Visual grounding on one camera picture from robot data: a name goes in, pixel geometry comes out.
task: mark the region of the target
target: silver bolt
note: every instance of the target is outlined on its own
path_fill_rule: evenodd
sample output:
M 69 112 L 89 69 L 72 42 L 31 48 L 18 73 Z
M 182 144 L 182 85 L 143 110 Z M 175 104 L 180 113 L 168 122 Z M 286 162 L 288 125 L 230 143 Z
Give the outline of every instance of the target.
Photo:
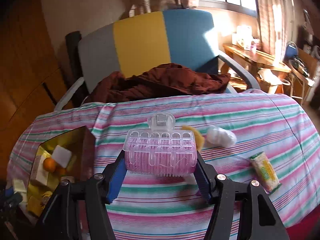
M 251 181 L 252 186 L 258 187 L 260 185 L 259 181 L 253 180 Z
M 93 177 L 94 177 L 95 179 L 97 179 L 97 180 L 100 180 L 100 179 L 103 178 L 103 174 L 101 174 L 101 173 L 96 173 L 96 174 L 94 174 Z
M 61 184 L 62 186 L 66 186 L 66 185 L 69 184 L 69 180 L 63 179 L 63 180 L 60 182 L 60 184 Z
M 227 177 L 224 174 L 217 175 L 218 180 L 225 180 Z

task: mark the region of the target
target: window frame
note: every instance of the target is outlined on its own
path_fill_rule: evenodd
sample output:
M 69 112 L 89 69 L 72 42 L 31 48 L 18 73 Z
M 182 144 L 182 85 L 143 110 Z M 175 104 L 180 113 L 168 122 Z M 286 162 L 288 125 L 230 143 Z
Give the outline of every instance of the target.
M 255 2 L 256 2 L 256 11 L 241 6 L 241 4 L 242 4 L 241 0 L 240 0 L 240 5 L 228 3 L 228 2 L 216 1 L 216 0 L 199 0 L 199 6 L 234 11 L 234 12 L 246 14 L 246 15 L 257 18 L 258 17 L 257 0 L 255 0 Z

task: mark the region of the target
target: orange ball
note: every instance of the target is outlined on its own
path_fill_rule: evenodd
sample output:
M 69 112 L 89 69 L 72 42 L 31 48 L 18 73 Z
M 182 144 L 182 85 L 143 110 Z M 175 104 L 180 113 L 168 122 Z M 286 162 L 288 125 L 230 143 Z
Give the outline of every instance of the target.
M 59 177 L 62 177 L 66 174 L 66 169 L 65 168 L 62 168 L 61 166 L 58 166 L 56 168 L 56 174 L 59 176 Z
M 48 172 L 54 172 L 57 168 L 57 163 L 54 159 L 52 158 L 46 158 L 43 161 L 43 168 L 48 171 Z

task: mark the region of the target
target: tablecloth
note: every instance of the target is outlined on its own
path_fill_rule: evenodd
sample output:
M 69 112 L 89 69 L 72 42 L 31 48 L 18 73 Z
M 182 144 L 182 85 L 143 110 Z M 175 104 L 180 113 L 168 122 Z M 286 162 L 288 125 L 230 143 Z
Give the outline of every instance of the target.
M 147 118 L 159 111 L 174 115 L 176 129 L 191 125 L 204 137 L 209 125 L 233 131 L 237 136 L 233 147 L 214 147 L 206 141 L 200 153 L 217 172 L 234 181 L 254 178 L 248 158 L 265 151 L 282 183 L 270 199 L 285 226 L 299 222 L 319 204 L 319 134 L 292 98 L 260 90 L 92 103 L 41 115 L 14 146 L 7 177 L 23 179 L 27 185 L 39 144 L 83 125 L 96 137 L 94 171 L 102 172 L 120 153 L 127 131 L 147 128 Z M 182 177 L 128 172 L 118 198 L 107 205 L 116 238 L 203 239 L 213 207 L 197 191 L 197 185 Z M 238 223 L 235 206 L 230 239 L 236 239 Z

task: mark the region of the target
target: brown cloth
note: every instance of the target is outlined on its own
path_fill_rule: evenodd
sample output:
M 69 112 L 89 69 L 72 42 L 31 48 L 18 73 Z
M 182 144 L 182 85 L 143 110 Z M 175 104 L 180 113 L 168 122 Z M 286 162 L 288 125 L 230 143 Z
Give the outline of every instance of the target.
M 223 93 L 230 74 L 209 75 L 175 64 L 163 64 L 139 76 L 125 78 L 114 71 L 104 78 L 84 103 L 118 103 L 180 95 Z

